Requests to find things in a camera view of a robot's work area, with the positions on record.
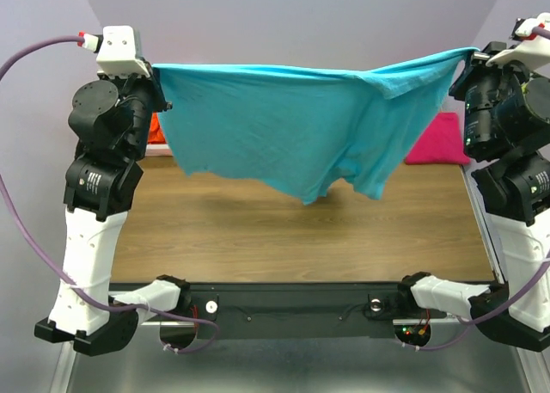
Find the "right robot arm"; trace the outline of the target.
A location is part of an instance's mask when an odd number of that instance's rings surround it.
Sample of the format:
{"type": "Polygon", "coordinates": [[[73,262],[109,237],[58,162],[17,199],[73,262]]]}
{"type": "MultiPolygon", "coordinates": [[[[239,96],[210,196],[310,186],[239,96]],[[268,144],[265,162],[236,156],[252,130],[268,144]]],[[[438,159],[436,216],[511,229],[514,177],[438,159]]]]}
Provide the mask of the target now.
{"type": "Polygon", "coordinates": [[[492,341],[540,352],[549,345],[549,60],[544,39],[493,41],[467,60],[450,95],[465,104],[464,151],[502,246],[504,280],[489,285],[419,272],[398,284],[406,316],[438,310],[492,341]]]}

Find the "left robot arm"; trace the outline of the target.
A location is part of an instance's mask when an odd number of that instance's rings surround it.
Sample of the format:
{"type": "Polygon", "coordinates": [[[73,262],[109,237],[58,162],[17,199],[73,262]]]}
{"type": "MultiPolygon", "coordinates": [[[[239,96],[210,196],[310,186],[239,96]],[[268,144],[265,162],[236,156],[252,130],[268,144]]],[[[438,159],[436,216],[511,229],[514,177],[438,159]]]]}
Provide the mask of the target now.
{"type": "Polygon", "coordinates": [[[65,174],[66,277],[51,313],[35,325],[36,337],[70,341],[76,352],[93,357],[126,347],[138,325],[159,311],[173,319],[190,312],[189,284],[169,275],[117,298],[109,294],[151,118],[168,108],[155,75],[100,75],[74,94],[68,124],[78,141],[65,174]]]}

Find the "cyan blue t-shirt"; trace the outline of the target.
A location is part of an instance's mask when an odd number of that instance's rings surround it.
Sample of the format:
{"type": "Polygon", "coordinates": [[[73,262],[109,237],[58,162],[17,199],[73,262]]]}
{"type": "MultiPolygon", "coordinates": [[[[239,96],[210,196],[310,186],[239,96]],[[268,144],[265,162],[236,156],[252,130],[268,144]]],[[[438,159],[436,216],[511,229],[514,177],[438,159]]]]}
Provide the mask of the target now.
{"type": "Polygon", "coordinates": [[[187,175],[261,181],[311,204],[337,180],[378,200],[470,47],[370,71],[156,64],[164,138],[187,175]]]}

